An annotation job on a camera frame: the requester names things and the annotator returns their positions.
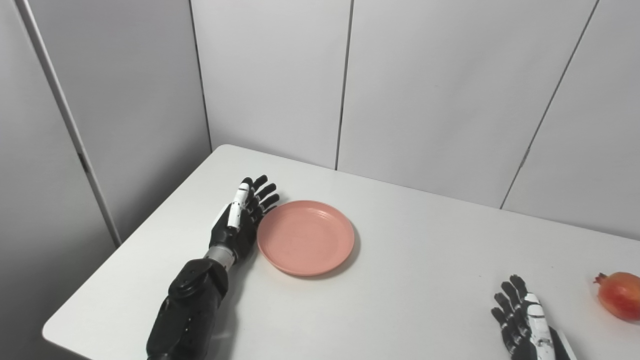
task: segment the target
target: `black forearm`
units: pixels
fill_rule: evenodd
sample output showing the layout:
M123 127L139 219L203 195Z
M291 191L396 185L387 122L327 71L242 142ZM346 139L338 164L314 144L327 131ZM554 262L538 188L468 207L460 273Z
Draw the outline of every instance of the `black forearm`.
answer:
M211 259L186 263L158 312L147 341L148 359L202 360L227 289L227 271L219 263Z

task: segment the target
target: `pink plate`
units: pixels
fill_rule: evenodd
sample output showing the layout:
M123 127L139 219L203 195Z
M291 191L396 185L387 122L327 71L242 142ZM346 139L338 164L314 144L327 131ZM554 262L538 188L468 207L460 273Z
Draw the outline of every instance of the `pink plate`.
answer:
M311 276L337 268L353 249L351 222L338 209L301 200L270 211L258 228L258 248L273 266Z

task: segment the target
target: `pomegranate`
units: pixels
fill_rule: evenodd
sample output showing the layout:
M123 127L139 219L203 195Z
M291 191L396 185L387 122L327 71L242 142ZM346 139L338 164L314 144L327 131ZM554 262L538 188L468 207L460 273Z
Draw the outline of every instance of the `pomegranate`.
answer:
M606 310L622 320L640 320L640 277L628 272L600 273L594 282L600 285L598 300Z

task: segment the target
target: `white table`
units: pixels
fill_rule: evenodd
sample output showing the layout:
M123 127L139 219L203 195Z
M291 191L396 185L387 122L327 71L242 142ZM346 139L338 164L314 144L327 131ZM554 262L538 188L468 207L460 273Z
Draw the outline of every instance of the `white table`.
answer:
M218 211L245 176L284 201L340 209L356 247L336 271L286 275L255 251L232 269L211 359L505 359L489 310L521 275L579 360L637 359L640 325L607 313L598 272L640 274L640 242L449 199L225 145L140 226L44 327L93 360L146 359L168 285L207 250Z

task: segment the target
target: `robotic arm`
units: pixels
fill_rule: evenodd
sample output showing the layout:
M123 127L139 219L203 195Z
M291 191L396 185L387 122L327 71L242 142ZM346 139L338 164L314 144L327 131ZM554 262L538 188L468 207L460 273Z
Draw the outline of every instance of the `robotic arm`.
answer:
M260 221L280 197L265 175L247 177L233 202L211 229L209 251L186 263L169 286L147 341L148 360L202 360L207 355L216 312L227 294L227 272L247 257Z
M507 296L495 294L500 307L491 314L500 324L511 360L576 360L564 334L547 324L540 301L527 290L524 280L517 275L509 280L501 286Z

